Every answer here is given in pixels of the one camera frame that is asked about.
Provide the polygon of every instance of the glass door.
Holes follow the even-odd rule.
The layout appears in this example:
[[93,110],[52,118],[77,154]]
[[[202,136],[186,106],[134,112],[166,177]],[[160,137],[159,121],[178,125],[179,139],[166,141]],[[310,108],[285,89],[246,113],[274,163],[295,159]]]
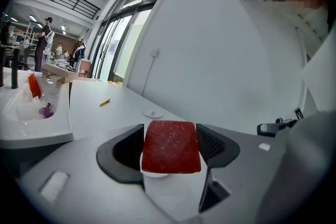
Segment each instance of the glass door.
[[119,44],[119,41],[127,27],[132,16],[127,16],[125,18],[120,18],[116,22],[116,26],[114,27],[114,32],[111,35],[111,38],[106,42],[101,57],[101,68],[99,71],[99,79],[103,81],[107,81],[111,69],[111,65],[113,62],[114,54]]
[[105,34],[103,36],[103,39],[100,43],[100,46],[99,46],[99,50],[98,50],[98,59],[96,59],[94,62],[94,67],[93,67],[93,72],[92,72],[92,77],[93,78],[97,78],[98,77],[98,73],[99,73],[99,69],[101,67],[101,62],[103,60],[103,52],[104,52],[104,49],[106,47],[106,44],[108,42],[108,40],[110,39],[112,33],[113,33],[113,29],[115,28],[117,24],[117,21],[113,21],[113,22],[110,22],[107,30],[105,31]]
[[100,41],[100,38],[101,38],[101,36],[102,36],[102,34],[103,34],[104,26],[105,26],[105,24],[102,24],[102,25],[100,26],[99,31],[98,31],[98,34],[96,35],[96,38],[94,39],[93,46],[92,46],[92,48],[91,48],[91,50],[90,50],[90,58],[89,58],[89,60],[90,60],[91,62],[92,62],[93,59],[94,59],[94,56],[95,56],[95,53],[94,53],[94,52],[97,50],[97,46],[98,46],[99,41]]
[[151,9],[139,12],[136,20],[129,28],[114,66],[114,77],[112,78],[114,82],[123,82],[135,43],[137,42],[142,27],[145,24],[150,12]]

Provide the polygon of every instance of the faucet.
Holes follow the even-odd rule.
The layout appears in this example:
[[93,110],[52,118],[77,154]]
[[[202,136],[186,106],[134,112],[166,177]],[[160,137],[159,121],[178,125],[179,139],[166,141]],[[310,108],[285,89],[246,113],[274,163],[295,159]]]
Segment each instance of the faucet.
[[17,70],[19,66],[29,69],[28,64],[24,62],[19,62],[20,49],[14,49],[12,57],[12,89],[17,89]]
[[0,87],[4,85],[5,57],[6,57],[6,48],[0,47]]

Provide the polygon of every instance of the black rubber cover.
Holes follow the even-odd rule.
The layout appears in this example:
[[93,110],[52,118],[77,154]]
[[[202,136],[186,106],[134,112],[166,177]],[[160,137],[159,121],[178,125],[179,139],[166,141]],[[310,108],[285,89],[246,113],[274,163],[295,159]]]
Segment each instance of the black rubber cover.
[[208,169],[224,167],[232,162],[240,152],[239,145],[230,138],[196,124],[198,149]]
[[99,167],[119,183],[143,186],[143,176],[140,172],[143,142],[143,124],[108,140],[97,150]]
[[198,211],[204,212],[229,196],[229,192],[213,181],[211,168],[224,167],[232,162],[240,152],[239,145],[215,131],[196,125],[198,149],[207,164],[207,176]]

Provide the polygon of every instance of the black grille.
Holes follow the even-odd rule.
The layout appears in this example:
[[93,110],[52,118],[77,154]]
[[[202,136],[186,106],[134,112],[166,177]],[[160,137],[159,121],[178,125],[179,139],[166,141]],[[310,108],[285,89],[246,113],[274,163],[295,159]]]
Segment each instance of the black grille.
[[198,149],[201,153],[205,163],[216,155],[225,151],[225,144],[223,141],[206,133],[202,129],[197,129]]

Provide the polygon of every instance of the red sponge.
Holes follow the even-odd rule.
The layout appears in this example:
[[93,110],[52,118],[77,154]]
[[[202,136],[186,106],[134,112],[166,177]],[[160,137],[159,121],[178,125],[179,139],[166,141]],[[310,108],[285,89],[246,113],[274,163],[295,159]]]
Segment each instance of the red sponge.
[[142,169],[162,174],[201,171],[195,126],[184,121],[152,121],[143,147]]

